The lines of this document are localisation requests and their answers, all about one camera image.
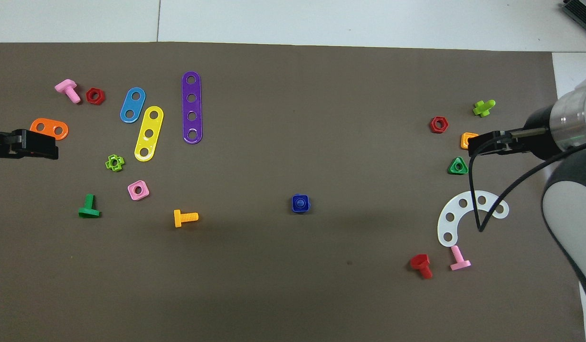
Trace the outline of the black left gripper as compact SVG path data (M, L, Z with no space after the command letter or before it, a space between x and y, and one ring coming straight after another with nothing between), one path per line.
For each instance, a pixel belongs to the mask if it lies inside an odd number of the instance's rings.
M28 145L21 150L20 143ZM0 132L0 159L21 159L24 157L58 160L59 149L52 136L31 130Z

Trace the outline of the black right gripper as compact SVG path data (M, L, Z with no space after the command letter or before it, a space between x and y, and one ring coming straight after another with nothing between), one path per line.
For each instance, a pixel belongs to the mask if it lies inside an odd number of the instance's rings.
M545 161L560 154L562 150L555 142L550 128L552 111L552 105L535 111L521 128L492 131L469 138L467 150L469 156L532 153L535 157ZM511 136L510 142L502 144L507 134Z

